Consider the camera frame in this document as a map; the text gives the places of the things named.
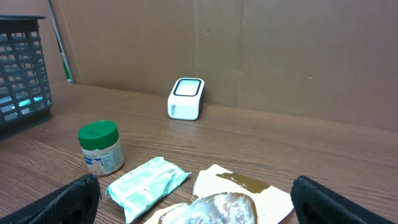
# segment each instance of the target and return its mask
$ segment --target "gray basket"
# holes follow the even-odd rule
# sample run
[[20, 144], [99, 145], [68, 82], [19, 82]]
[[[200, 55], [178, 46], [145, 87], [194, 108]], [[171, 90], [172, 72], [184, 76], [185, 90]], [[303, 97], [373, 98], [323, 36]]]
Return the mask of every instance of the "gray basket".
[[42, 16], [0, 16], [0, 127], [52, 106], [40, 44]]

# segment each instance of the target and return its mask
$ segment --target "jar with green lid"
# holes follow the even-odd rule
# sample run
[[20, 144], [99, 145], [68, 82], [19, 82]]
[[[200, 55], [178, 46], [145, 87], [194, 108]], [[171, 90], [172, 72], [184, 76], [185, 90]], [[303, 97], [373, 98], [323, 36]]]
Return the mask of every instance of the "jar with green lid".
[[108, 175], [124, 162], [118, 127], [113, 121], [96, 121], [82, 127], [78, 138], [88, 170], [94, 175]]

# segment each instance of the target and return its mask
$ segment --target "brown panel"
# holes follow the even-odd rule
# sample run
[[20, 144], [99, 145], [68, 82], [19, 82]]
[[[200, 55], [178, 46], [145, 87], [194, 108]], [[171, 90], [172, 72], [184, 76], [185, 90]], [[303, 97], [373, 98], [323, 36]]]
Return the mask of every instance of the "brown panel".
[[67, 78], [46, 0], [0, 0], [0, 14], [33, 14], [46, 17], [39, 20], [39, 32], [49, 80], [51, 83], [65, 82]]
[[78, 83], [166, 95], [192, 74], [192, 3], [51, 1]]
[[242, 2], [194, 0], [193, 3], [195, 76], [206, 83], [207, 102], [236, 106]]
[[397, 1], [245, 1], [238, 107], [396, 130], [397, 9]]

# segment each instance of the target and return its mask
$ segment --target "wooden table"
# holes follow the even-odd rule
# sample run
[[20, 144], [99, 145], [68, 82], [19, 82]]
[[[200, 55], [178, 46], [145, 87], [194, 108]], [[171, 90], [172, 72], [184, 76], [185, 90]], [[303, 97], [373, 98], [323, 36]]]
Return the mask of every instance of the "wooden table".
[[[0, 142], [0, 216], [88, 173], [77, 131], [117, 122], [126, 162], [102, 177], [102, 191], [155, 156], [191, 177], [155, 210], [191, 197], [198, 172], [219, 164], [290, 192], [307, 175], [339, 194], [398, 222], [398, 133], [296, 116], [205, 105], [198, 121], [169, 119], [166, 99], [128, 91], [57, 83], [52, 118]], [[290, 214], [285, 223], [297, 223]], [[123, 210], [103, 198], [96, 223], [124, 223]]]

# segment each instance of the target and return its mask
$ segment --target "teal plastic package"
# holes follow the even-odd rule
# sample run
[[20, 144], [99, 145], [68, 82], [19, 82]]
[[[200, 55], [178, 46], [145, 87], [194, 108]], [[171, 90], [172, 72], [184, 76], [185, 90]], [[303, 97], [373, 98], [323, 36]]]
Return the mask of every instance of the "teal plastic package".
[[155, 157], [115, 180], [105, 195], [109, 194], [124, 208], [126, 223], [131, 223], [160, 198], [170, 194], [190, 174], [163, 157]]

